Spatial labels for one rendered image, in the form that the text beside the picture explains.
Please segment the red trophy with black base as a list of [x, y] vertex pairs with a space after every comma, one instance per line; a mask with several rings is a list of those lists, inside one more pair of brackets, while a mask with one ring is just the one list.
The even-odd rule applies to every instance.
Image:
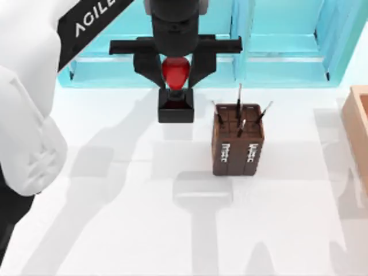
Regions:
[[165, 88], [159, 89], [158, 121], [161, 124], [190, 124], [194, 121], [193, 89], [184, 85], [190, 64], [185, 57], [167, 57], [162, 63]]

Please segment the black pen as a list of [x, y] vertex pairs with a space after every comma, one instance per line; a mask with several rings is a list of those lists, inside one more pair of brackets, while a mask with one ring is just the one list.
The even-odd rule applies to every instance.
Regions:
[[238, 88], [238, 92], [237, 92], [237, 102], [236, 102], [236, 118], [239, 119], [240, 118], [240, 114], [241, 114], [241, 94], [242, 94], [242, 84], [239, 83], [239, 88]]
[[263, 112], [261, 112], [261, 114], [259, 115], [259, 117], [257, 119], [258, 124], [260, 124], [262, 118], [265, 116], [266, 112], [272, 106], [272, 104], [273, 104], [273, 101], [270, 101], [270, 103], [264, 108]]

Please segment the light blue rack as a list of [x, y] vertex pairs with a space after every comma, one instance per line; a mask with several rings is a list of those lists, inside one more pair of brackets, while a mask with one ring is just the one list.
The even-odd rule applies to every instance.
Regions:
[[[199, 31], [241, 36], [243, 52], [219, 54], [200, 88], [335, 87], [368, 19], [368, 0], [209, 0]], [[59, 74], [63, 87], [150, 87], [132, 55], [110, 55], [112, 40], [152, 33], [144, 0], [133, 2]]]

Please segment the brown pen holder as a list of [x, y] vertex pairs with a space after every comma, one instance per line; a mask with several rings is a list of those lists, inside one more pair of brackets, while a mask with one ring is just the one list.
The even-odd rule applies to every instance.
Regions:
[[216, 176], [253, 176], [262, 152], [265, 134], [258, 104], [241, 106], [236, 117], [235, 103], [217, 104], [213, 114], [212, 171]]

